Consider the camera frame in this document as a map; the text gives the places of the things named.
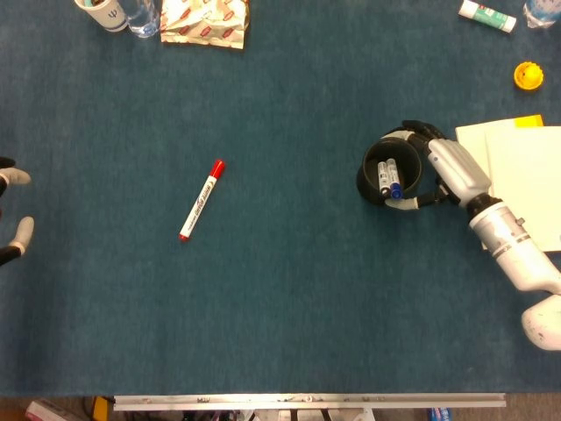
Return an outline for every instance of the blue felt surface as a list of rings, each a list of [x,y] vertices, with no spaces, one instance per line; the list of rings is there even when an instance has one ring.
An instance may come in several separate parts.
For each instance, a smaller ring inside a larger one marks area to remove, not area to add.
[[[520,325],[545,295],[515,291],[461,210],[354,187],[403,118],[561,124],[561,25],[489,5],[512,34],[448,0],[255,0],[238,52],[5,2],[0,154],[33,183],[2,197],[0,238],[26,214],[36,234],[0,269],[0,394],[560,390],[561,353]],[[546,74],[531,95],[512,80],[526,60]]]

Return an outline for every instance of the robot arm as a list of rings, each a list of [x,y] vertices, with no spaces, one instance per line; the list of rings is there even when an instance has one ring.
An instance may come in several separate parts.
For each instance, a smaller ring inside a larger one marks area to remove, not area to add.
[[[535,345],[561,350],[561,274],[523,228],[524,220],[516,218],[500,199],[487,194],[491,180],[458,142],[444,139],[432,125],[417,121],[405,121],[403,125],[405,130],[420,134],[415,146],[426,153],[437,171],[440,188],[452,202],[466,208],[470,227],[510,281],[522,291],[546,290],[553,294],[524,311],[522,326]]]

